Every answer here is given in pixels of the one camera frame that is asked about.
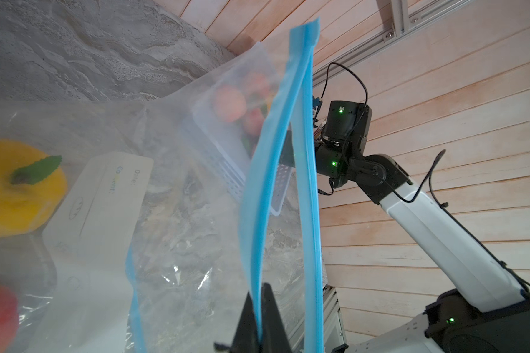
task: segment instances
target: black cable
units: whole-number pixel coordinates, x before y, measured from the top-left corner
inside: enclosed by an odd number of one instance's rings
[[[358,80],[361,83],[361,86],[363,86],[363,89],[365,90],[365,105],[367,105],[368,93],[367,93],[367,87],[365,87],[365,84],[363,83],[363,81],[361,81],[361,79],[359,77],[357,77],[357,75],[352,70],[350,70],[349,68],[345,67],[344,65],[342,65],[340,63],[336,63],[335,61],[332,61],[330,64],[328,64],[328,68],[326,69],[326,81],[324,83],[324,90],[322,91],[322,95],[320,96],[320,101],[322,101],[322,98],[324,98],[324,94],[326,92],[326,87],[328,86],[328,74],[330,72],[330,66],[331,65],[336,65],[336,66],[341,67],[342,69],[344,69],[347,72],[349,72],[350,74],[352,74],[353,77],[355,77],[355,79]]]
[[[363,83],[363,81],[361,81],[361,79],[352,71],[350,70],[349,68],[345,67],[344,65],[340,64],[340,63],[336,63],[335,61],[332,61],[330,64],[328,64],[328,67],[326,69],[326,80],[325,80],[325,83],[324,83],[324,90],[322,91],[322,95],[320,96],[320,103],[317,107],[317,110],[316,110],[316,115],[314,116],[314,120],[316,121],[317,120],[317,117],[318,117],[318,113],[320,112],[320,108],[322,107],[322,98],[324,98],[324,94],[326,93],[326,87],[328,86],[328,74],[330,72],[330,66],[331,65],[336,65],[336,66],[339,66],[341,67],[342,69],[346,70],[347,72],[349,72],[350,74],[353,75],[353,77],[355,77],[355,79],[357,81],[359,81],[359,83],[361,83],[361,86],[363,87],[363,89],[365,90],[365,107],[364,109],[361,111],[361,115],[359,117],[359,119],[357,119],[355,121],[355,124],[353,125],[353,128],[348,132],[347,136],[345,137],[345,140],[344,140],[344,143],[341,144],[341,151],[342,151],[342,154],[345,152],[345,145],[347,143],[347,140],[349,139],[349,137],[351,136],[352,132],[355,130],[355,128],[357,127],[357,124],[359,124],[359,122],[361,121],[361,119],[363,118],[363,115],[365,114],[365,110],[367,110],[367,99],[368,99],[368,92],[367,92],[367,87],[365,87],[365,84]],[[324,127],[322,128],[322,130],[320,131],[320,139],[322,140],[322,142],[324,142],[325,144],[328,144],[332,147],[334,147],[336,145],[335,142],[333,141],[330,141],[330,140],[327,140],[324,138],[324,128],[325,128],[326,125],[324,125]],[[348,161],[347,161],[347,156],[344,155],[344,159],[345,159],[345,162],[347,164]],[[328,180],[328,182],[330,183],[330,187],[332,187],[332,192],[331,193],[327,193],[323,190],[320,190],[318,189],[318,194],[320,195],[325,195],[325,196],[330,196],[330,195],[333,195],[334,193],[334,187],[333,187],[333,183],[334,183],[334,180],[332,178],[330,178]]]
[[[399,195],[396,191],[395,191],[395,188],[389,184],[389,182],[383,178],[381,178],[380,176],[378,175],[371,175],[370,176],[374,176],[380,180],[382,180],[385,184],[387,184],[388,187],[390,187],[390,189],[393,191],[393,193],[403,202],[406,202],[406,203],[412,203],[416,200],[416,198],[418,197],[418,195],[420,194],[420,192],[422,191],[422,186],[424,185],[424,183],[426,182],[426,180],[430,179],[432,177],[432,172],[434,171],[434,168],[436,168],[436,166],[438,165],[438,162],[440,161],[440,159],[444,156],[445,154],[445,150],[442,150],[440,151],[440,153],[438,153],[438,155],[436,156],[436,158],[434,158],[434,162],[432,163],[432,166],[430,167],[430,170],[428,170],[428,173],[426,173],[426,175],[424,176],[424,180],[422,180],[422,182],[420,183],[420,186],[418,186],[418,189],[416,190],[416,193],[414,193],[414,196],[410,199],[410,200],[407,200],[407,199],[404,199],[404,197],[402,197],[401,195]]]
[[[441,158],[441,156],[443,156],[445,153],[445,150],[442,150],[438,156],[436,157],[436,159],[438,159],[438,157]],[[521,284],[523,285],[523,287],[525,289],[527,289],[526,286],[530,287],[530,282],[526,281],[525,279],[523,279],[522,277],[518,276],[511,268],[508,268],[506,266],[506,263],[502,260],[499,260],[489,249],[487,249],[487,247],[481,243],[481,241],[479,239],[477,239],[476,236],[473,235],[472,232],[470,232],[467,228],[465,228],[463,226],[463,224],[461,224],[451,213],[449,213],[449,211],[447,209],[445,209],[446,207],[448,207],[448,203],[447,202],[444,202],[444,203],[440,203],[438,201],[438,198],[436,197],[436,194],[434,194],[434,190],[432,188],[432,172],[433,172],[433,167],[435,167],[435,165],[432,165],[432,169],[430,169],[430,172],[428,172],[430,175],[428,176],[428,186],[430,187],[430,193],[432,194],[432,198],[434,199],[434,201],[439,205],[439,207],[446,213],[446,215],[448,215],[457,225],[459,225],[464,231],[466,231],[467,234],[469,234],[470,237],[473,238],[473,240],[475,240],[479,245],[481,245],[481,247],[487,251],[487,253],[499,264],[501,265],[501,267],[505,270],[507,270],[510,274],[513,275],[513,277]]]
[[[332,192],[330,194],[328,194],[326,191],[318,189],[318,194],[324,195],[324,196],[333,195],[333,193],[334,193],[334,178],[328,179],[328,183],[330,184],[330,187],[332,188]]]

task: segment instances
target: label on bag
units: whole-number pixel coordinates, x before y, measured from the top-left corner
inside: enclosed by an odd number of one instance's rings
[[[153,159],[89,160],[45,229],[57,287],[28,353],[121,353],[133,288],[125,260]]]

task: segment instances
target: wooden wall panel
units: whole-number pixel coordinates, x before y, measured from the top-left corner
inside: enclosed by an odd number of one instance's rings
[[[489,242],[487,248],[513,269],[530,269],[530,241]],[[438,267],[417,245],[328,246],[322,250],[326,265]]]
[[[530,63],[372,122],[369,140],[408,129],[530,89]]]
[[[530,122],[395,156],[395,160],[421,182],[442,149],[446,154],[432,177],[435,190],[530,175]],[[320,189],[330,190],[327,179],[318,177]],[[319,196],[320,208],[368,200],[353,182],[337,190],[332,196]]]
[[[241,54],[267,37],[303,0],[270,0],[251,22],[233,39],[228,49]]]
[[[229,0],[206,35],[227,47],[267,3],[268,0]]]
[[[228,0],[191,0],[181,18],[201,32],[206,32]]]
[[[515,51],[507,53],[507,46],[513,47]],[[479,65],[483,61],[489,61],[489,58],[495,60],[491,60],[486,66]],[[376,120],[527,62],[530,62],[530,28],[439,67],[435,71],[374,95],[371,103],[377,109],[374,111],[373,119]],[[415,89],[419,94],[412,94],[411,89]]]
[[[530,177],[440,190],[435,194],[440,202],[449,203],[448,211],[453,214],[526,207],[530,206]],[[388,219],[390,216],[371,201],[320,210],[321,227]]]
[[[292,27],[301,25],[314,19],[314,14],[320,10],[329,0],[304,0],[290,15],[288,15],[275,29],[269,33],[266,39],[270,39],[282,32],[289,31]]]
[[[414,317],[426,305],[436,301],[437,295],[386,292],[382,290],[338,288],[339,306]]]
[[[483,242],[530,240],[530,207],[454,214]],[[414,244],[394,220],[322,228],[322,246]]]
[[[352,69],[374,110],[366,154],[391,155],[420,182],[446,149],[436,196],[530,281],[530,0],[476,0]],[[338,74],[324,101],[333,99],[359,101],[361,89]],[[326,177],[318,186],[330,190]],[[348,332],[380,335],[453,288],[356,184],[319,201],[328,283]]]
[[[361,77],[369,88],[370,96],[375,100],[375,96],[395,88],[405,82],[416,79],[426,73],[441,68],[449,63],[462,59],[475,51],[493,45],[496,42],[508,39],[509,37],[530,28],[530,0],[514,2],[511,0],[477,0],[469,6],[465,6],[443,20],[438,21],[428,30],[414,33],[408,40],[397,42],[390,48],[378,53],[367,60],[354,65],[352,70]],[[522,36],[521,40],[513,45],[527,43],[530,38]],[[526,55],[524,51],[505,50],[503,56]],[[487,65],[481,67],[481,71],[487,72],[489,66],[496,66],[497,61],[502,62],[501,56],[491,57],[487,60]],[[467,79],[465,85],[480,81],[471,79],[471,75],[464,75],[463,72],[455,76],[462,76]],[[440,81],[443,85],[449,85],[448,81]],[[333,77],[328,85],[324,100],[330,102],[334,99],[359,101],[365,97],[353,77],[346,74],[338,74]],[[323,87],[316,87],[314,95],[319,96]],[[419,94],[428,94],[426,90],[414,89]],[[401,91],[402,94],[410,94],[410,91]],[[387,105],[395,103],[385,101],[384,104],[374,104],[374,118],[395,112],[382,109]]]
[[[454,288],[439,268],[326,265],[326,272],[334,287],[429,295],[440,295]],[[516,273],[530,282],[530,271]]]
[[[374,14],[378,14],[379,10],[383,7],[387,7],[389,3],[390,0],[362,0],[320,32],[316,51],[321,50],[335,39],[338,39],[342,34],[354,28],[356,24],[364,22]]]
[[[410,317],[341,308],[344,327],[366,335],[380,335],[410,321]]]
[[[367,334],[363,334],[363,333],[357,333],[357,332],[353,332],[353,331],[346,331],[345,332],[345,339],[347,340],[346,342],[349,345],[360,344],[360,343],[363,343],[365,341],[369,341],[371,338],[374,338],[374,337],[375,336],[371,336],[371,335],[367,335]]]
[[[294,26],[320,18],[315,70],[390,29],[389,0],[156,0],[210,38],[241,54]],[[408,0],[413,13],[432,0]]]

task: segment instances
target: metal bracket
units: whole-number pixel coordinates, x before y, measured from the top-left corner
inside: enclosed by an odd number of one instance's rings
[[[347,67],[351,67],[367,58],[380,52],[387,46],[410,36],[427,25],[438,21],[447,14],[469,4],[473,0],[436,0],[426,5],[424,8],[412,15],[408,13],[407,0],[391,0],[393,11],[393,28],[385,29],[374,37],[364,41],[353,49],[338,56],[332,61],[336,61]],[[323,84],[326,80],[328,64],[318,69],[312,75],[312,86]],[[328,79],[341,73],[344,69],[333,67],[330,69]]]
[[[407,0],[390,0],[390,8],[393,11],[393,26],[397,38],[410,31],[410,20],[408,18]]]

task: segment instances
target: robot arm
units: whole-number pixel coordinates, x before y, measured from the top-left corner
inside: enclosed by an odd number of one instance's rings
[[[329,176],[334,187],[356,182],[456,288],[440,295],[410,323],[346,351],[529,353],[528,288],[440,205],[419,192],[391,157],[363,156],[370,120],[367,105],[331,103],[323,141],[317,146],[318,173]]]

